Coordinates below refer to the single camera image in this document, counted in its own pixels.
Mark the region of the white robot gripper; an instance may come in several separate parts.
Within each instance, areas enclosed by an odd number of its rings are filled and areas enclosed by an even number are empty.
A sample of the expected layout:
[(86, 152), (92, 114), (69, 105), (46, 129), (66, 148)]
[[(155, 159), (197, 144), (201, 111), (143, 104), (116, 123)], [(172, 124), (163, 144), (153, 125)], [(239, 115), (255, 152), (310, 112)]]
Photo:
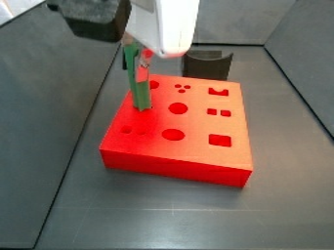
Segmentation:
[(147, 47), (140, 51), (136, 81), (148, 79), (153, 53), (177, 58), (193, 41), (199, 0), (130, 0), (132, 9), (121, 38), (122, 69), (133, 67), (133, 38)]

